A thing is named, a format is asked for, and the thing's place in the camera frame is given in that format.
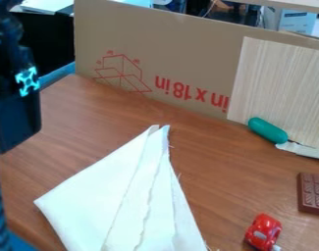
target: wood grain panel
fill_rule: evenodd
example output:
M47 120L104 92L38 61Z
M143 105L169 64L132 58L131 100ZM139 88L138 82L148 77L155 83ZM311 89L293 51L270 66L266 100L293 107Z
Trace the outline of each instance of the wood grain panel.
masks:
M319 218L297 211L295 191L297 173L319 174L319 161L280 151L243 125L76 75L43 90L41 98L42 131L0 156L10 228L39 250L64 247L33 200L154 124L172 126L172 164L212 250L253 250L242 240L260 212L283 223L284 250L319 250Z
M252 117L319 148L319 51L246 37L228 119Z

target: white paper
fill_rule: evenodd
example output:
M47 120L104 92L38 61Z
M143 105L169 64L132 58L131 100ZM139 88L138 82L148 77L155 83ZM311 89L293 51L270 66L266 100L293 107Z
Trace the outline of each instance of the white paper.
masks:
M300 156L319 159L319 149L297 144L295 142L286 142L284 144L276 144L278 149L295 153Z
M25 0L21 7L25 10L55 13L74 4L74 0Z
M67 250L206 251L158 128L34 201Z

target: red toy car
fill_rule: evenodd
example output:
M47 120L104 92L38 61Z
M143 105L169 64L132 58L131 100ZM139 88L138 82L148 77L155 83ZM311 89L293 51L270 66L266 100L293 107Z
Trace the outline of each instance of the red toy car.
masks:
M282 224L265 214L258 215L245 234L245 241L261 251L278 251L275 245L282 230Z

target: light wood board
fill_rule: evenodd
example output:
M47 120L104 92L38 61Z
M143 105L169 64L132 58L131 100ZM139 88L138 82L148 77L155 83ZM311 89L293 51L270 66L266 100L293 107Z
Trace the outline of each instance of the light wood board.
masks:
M228 119L252 117L319 148L319 51L246 37Z

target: cardboard box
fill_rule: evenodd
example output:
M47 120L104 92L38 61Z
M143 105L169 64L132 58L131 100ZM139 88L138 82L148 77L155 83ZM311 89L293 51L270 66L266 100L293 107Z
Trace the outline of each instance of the cardboard box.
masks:
M105 0L76 1L77 73L225 119L243 39L319 40Z
M265 7L265 28L273 30L287 30L310 35L313 31L316 13L284 10L274 7Z

